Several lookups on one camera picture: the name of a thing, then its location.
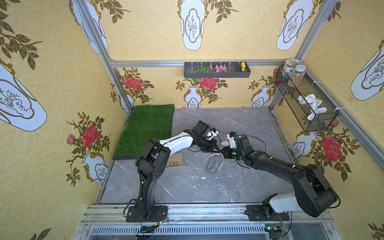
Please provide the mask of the white shoelace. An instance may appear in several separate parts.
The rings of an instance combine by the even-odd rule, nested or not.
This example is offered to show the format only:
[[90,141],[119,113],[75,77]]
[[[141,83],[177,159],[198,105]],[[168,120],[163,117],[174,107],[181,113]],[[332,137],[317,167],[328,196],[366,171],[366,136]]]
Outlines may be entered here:
[[223,154],[220,154],[220,153],[214,153],[214,154],[209,155],[204,160],[204,162],[207,164],[206,165],[206,171],[209,174],[214,174],[223,165],[224,156],[223,156]]

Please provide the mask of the grey canvas sneaker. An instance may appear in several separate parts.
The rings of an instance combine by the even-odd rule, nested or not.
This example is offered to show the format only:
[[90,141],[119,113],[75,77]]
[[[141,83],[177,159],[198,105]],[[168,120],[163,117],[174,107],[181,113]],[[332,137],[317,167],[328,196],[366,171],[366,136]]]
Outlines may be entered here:
[[230,142],[228,140],[221,141],[219,146],[219,152],[213,153],[206,158],[206,160],[208,161],[208,164],[206,166],[206,172],[209,175],[216,174],[217,171],[224,164],[225,157],[223,155],[223,149],[229,146]]

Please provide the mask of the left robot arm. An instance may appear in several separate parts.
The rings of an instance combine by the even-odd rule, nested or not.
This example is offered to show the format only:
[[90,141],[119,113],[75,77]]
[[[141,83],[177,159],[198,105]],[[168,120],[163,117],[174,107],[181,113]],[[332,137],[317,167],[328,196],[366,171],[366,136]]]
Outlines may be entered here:
[[215,139],[218,135],[216,128],[199,121],[193,129],[184,130],[169,139],[150,139],[136,160],[140,180],[139,195],[132,199],[123,211],[126,222],[162,221],[168,213],[168,207],[156,205],[155,190],[157,180],[163,175],[170,156],[193,146],[204,153],[219,153]]

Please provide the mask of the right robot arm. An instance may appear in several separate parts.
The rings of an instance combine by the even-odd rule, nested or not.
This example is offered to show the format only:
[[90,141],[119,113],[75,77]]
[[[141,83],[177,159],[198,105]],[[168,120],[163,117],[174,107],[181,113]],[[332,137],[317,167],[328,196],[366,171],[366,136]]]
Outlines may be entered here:
[[317,218],[334,203],[341,204],[318,166],[295,165],[254,150],[246,135],[231,132],[227,139],[230,145],[221,150],[225,159],[243,161],[248,168],[270,173],[293,186],[293,193],[273,194],[263,201],[267,213],[304,212]]

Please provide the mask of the green artificial grass mat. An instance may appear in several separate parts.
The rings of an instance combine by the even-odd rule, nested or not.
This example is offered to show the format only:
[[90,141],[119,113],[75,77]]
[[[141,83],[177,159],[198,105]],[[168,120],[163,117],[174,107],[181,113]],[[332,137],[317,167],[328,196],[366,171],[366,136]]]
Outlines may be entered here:
[[129,116],[113,155],[114,160],[136,159],[147,142],[171,137],[174,105],[140,105]]

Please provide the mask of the green artificial plant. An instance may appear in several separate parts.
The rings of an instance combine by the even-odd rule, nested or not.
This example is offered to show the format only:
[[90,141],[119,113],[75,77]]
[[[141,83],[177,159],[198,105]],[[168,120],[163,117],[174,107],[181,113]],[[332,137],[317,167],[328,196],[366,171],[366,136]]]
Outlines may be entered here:
[[195,73],[212,73],[212,72],[213,72],[213,69],[212,69],[211,66],[206,66],[206,67],[197,69],[197,70],[195,70],[194,72],[195,72]]

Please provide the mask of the pink artificial flower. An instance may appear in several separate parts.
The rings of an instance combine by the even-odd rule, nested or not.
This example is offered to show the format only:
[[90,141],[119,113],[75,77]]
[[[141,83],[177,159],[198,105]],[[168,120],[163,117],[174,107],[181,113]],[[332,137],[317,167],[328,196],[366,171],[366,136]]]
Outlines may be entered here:
[[216,65],[215,66],[215,72],[216,73],[226,73],[227,67],[225,65]]

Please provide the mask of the white plush toy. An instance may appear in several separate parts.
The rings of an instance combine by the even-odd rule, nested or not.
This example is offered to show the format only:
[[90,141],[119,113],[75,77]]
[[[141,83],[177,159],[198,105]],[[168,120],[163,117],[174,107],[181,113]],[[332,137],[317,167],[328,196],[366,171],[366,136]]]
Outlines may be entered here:
[[326,107],[320,107],[322,100],[317,99],[314,94],[309,94],[306,97],[300,95],[298,101],[301,105],[308,105],[311,113],[307,116],[309,121],[312,121],[318,114],[325,113],[328,109]]

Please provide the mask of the yellow artificial flower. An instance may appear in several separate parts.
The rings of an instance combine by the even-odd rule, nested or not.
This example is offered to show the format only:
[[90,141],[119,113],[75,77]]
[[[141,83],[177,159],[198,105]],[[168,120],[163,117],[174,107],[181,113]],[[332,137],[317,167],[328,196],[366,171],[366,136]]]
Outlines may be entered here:
[[246,68],[246,63],[245,63],[245,62],[242,62],[242,63],[241,63],[241,72],[244,72],[244,71],[245,71],[245,68]]

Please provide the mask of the glass jar white lid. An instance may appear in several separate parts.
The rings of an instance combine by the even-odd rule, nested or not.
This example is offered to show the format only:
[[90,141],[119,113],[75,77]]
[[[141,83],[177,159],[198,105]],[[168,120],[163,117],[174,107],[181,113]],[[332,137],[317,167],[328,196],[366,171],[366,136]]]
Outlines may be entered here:
[[292,71],[290,75],[290,80],[288,85],[290,87],[297,87],[303,80],[305,76],[306,66],[305,65],[296,65],[295,69]]

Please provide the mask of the patterned jar behind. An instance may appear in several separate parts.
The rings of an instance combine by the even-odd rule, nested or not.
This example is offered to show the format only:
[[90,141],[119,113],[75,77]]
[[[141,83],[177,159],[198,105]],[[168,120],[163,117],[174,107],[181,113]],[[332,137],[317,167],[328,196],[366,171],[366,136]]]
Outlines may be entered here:
[[283,77],[286,79],[290,78],[290,75],[292,71],[296,68],[297,65],[300,65],[302,62],[298,59],[288,59],[285,62],[284,68],[283,68]]

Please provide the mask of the grey wall planter shelf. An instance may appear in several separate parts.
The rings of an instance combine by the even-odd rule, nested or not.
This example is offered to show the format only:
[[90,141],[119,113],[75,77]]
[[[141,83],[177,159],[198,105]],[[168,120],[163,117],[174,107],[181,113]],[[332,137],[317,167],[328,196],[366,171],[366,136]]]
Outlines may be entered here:
[[184,77],[189,79],[249,78],[251,69],[244,61],[184,62]]

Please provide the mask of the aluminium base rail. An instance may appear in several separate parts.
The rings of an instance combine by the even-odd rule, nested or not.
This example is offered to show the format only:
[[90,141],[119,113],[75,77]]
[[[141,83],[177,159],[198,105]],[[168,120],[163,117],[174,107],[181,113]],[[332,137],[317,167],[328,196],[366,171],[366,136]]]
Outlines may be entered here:
[[266,216],[256,203],[160,204],[146,220],[132,205],[90,205],[81,220],[76,240],[100,237],[140,240],[159,237],[231,235],[271,240],[341,240],[329,211],[317,218],[304,212]]

